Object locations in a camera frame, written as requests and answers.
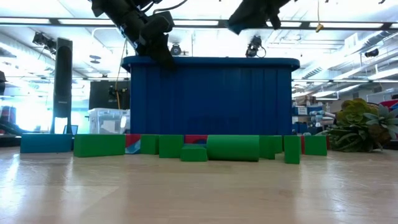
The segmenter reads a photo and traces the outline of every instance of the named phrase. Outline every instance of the clear plastic bin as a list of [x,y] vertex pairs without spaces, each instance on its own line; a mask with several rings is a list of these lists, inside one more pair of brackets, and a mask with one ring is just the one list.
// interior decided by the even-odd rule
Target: clear plastic bin
[[127,110],[94,108],[88,111],[90,134],[122,134],[121,119]]

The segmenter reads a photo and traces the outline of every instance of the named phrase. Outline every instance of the blue plastic container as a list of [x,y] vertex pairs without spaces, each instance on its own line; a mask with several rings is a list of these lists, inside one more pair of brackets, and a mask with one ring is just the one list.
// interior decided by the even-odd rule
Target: blue plastic container
[[168,71],[126,57],[131,73],[131,133],[291,134],[291,58],[176,57]]
[[23,134],[21,153],[54,153],[72,151],[71,134]]

